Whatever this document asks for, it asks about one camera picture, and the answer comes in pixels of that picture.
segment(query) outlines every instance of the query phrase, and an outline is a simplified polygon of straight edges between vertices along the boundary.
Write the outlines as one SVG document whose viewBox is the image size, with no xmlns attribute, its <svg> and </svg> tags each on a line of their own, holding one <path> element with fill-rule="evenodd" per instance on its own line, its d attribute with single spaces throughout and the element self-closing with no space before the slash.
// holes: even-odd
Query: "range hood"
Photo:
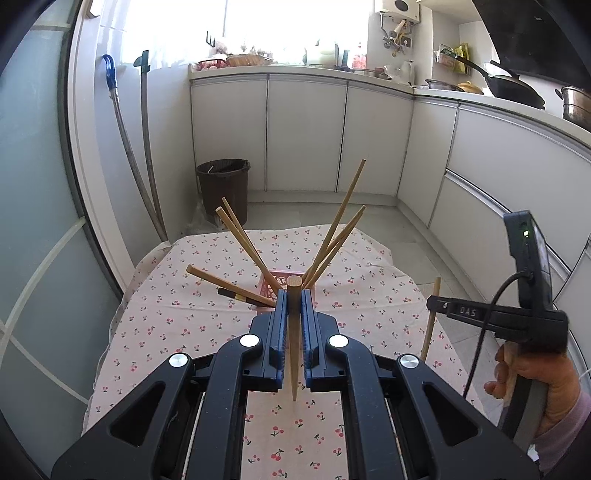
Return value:
<svg viewBox="0 0 591 480">
<path fill-rule="evenodd" d="M 587 2 L 473 0 L 501 64 L 591 92 Z"/>
</svg>

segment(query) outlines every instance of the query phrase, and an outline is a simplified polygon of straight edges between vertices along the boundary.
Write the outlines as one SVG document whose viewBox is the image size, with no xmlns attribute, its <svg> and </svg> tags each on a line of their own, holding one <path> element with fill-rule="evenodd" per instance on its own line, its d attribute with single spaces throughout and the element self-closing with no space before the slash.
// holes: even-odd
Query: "blue hook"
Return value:
<svg viewBox="0 0 591 480">
<path fill-rule="evenodd" d="M 115 77 L 115 61 L 113 57 L 108 54 L 103 55 L 103 59 L 107 64 L 107 86 L 109 90 L 117 88 L 117 78 Z"/>
</svg>

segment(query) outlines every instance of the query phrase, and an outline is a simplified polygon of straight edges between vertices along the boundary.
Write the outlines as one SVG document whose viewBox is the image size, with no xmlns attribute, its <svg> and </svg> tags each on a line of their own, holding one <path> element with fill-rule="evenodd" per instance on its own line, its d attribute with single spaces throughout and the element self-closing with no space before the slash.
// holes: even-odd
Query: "red plastic basket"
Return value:
<svg viewBox="0 0 591 480">
<path fill-rule="evenodd" d="M 199 66 L 204 69 L 205 67 L 215 67 L 218 69 L 222 69 L 224 67 L 229 67 L 228 63 L 224 59 L 212 59 L 212 60 L 202 60 L 199 62 Z"/>
</svg>

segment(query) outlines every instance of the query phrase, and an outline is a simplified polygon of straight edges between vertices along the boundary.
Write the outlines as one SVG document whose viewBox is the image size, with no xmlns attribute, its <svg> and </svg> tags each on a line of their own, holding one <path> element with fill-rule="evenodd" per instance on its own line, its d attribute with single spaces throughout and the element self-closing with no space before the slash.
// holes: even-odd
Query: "finger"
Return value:
<svg viewBox="0 0 591 480">
<path fill-rule="evenodd" d="M 507 384 L 499 382 L 486 382 L 484 384 L 484 390 L 489 395 L 495 398 L 504 398 L 507 391 Z"/>
<path fill-rule="evenodd" d="M 566 356 L 549 353 L 522 354 L 513 363 L 513 368 L 522 377 L 549 385 L 564 382 L 573 373 L 572 364 Z"/>
<path fill-rule="evenodd" d="M 509 365 L 505 362 L 501 362 L 495 367 L 495 378 L 499 383 L 506 383 L 509 378 Z"/>
<path fill-rule="evenodd" d="M 505 344 L 501 345 L 501 347 L 497 350 L 495 355 L 495 360 L 497 362 L 504 362 L 505 361 Z"/>
</svg>

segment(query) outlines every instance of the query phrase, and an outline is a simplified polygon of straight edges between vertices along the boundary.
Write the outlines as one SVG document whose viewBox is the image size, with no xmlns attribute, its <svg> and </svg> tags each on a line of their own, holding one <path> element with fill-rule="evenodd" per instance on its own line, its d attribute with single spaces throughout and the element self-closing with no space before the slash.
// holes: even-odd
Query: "blue gripper pad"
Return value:
<svg viewBox="0 0 591 480">
<path fill-rule="evenodd" d="M 317 364 L 317 361 L 314 362 L 314 354 L 316 354 L 316 358 L 319 355 L 320 331 L 317 329 L 318 322 L 312 295 L 310 290 L 303 290 L 301 293 L 301 335 L 304 351 L 304 379 L 307 388 L 311 388 L 312 366 Z"/>
<path fill-rule="evenodd" d="M 285 350 L 287 349 L 287 292 L 281 289 L 277 295 L 277 306 L 271 314 L 269 346 L 269 363 L 277 369 L 275 382 L 277 388 L 283 387 L 285 373 Z"/>
</svg>

